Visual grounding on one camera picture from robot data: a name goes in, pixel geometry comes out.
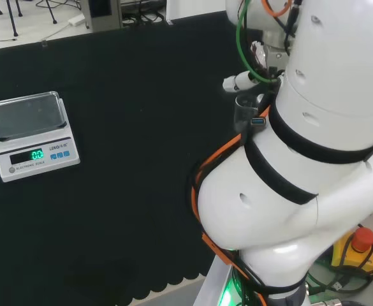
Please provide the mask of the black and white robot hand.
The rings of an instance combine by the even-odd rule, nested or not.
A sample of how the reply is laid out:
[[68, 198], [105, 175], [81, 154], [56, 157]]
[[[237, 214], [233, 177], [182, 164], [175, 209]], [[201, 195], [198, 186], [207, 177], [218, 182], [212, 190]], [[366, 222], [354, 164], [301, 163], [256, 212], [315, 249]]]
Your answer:
[[263, 81], [279, 78], [286, 69], [288, 55], [282, 50], [268, 46], [260, 41], [251, 43], [249, 59], [252, 70], [244, 71], [237, 75], [232, 75], [223, 80], [223, 89], [225, 92], [236, 93], [248, 91], [259, 84], [265, 84]]

